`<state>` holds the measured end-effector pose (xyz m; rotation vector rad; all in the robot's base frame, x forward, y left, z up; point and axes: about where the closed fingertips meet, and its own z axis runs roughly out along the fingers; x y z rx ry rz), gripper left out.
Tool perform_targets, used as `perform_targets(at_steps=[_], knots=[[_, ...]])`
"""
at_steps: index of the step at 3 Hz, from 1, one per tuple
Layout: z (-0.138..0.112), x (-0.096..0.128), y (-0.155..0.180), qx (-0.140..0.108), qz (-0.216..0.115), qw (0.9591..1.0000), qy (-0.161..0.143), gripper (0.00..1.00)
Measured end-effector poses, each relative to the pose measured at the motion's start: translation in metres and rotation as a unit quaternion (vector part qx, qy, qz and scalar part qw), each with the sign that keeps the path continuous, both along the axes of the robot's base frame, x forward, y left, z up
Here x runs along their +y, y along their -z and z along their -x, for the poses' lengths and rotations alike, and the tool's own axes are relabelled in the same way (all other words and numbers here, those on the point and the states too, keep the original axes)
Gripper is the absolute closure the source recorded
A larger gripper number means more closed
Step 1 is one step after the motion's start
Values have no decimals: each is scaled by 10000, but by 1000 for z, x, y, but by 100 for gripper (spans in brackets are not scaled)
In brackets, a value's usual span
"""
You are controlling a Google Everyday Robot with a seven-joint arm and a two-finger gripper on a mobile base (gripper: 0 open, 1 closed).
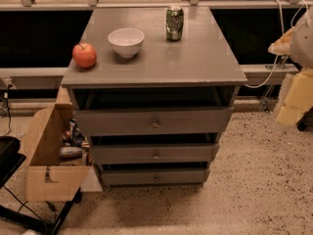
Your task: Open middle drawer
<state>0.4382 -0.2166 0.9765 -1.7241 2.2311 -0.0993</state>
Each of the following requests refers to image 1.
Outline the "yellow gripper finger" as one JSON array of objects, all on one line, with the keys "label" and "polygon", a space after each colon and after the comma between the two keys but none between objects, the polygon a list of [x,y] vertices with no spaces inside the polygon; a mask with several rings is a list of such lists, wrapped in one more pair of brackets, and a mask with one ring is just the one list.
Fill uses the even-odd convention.
[{"label": "yellow gripper finger", "polygon": [[313,70],[296,75],[287,74],[283,80],[275,122],[282,126],[296,126],[313,107]]}]

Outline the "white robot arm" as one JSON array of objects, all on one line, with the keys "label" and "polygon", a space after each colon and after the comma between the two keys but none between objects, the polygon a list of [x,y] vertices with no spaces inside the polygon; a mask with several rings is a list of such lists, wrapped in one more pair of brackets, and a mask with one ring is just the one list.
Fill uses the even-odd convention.
[{"label": "white robot arm", "polygon": [[296,75],[287,75],[280,91],[275,122],[296,126],[313,108],[313,7],[310,7],[278,40],[268,47],[271,54],[291,57],[302,66]]}]

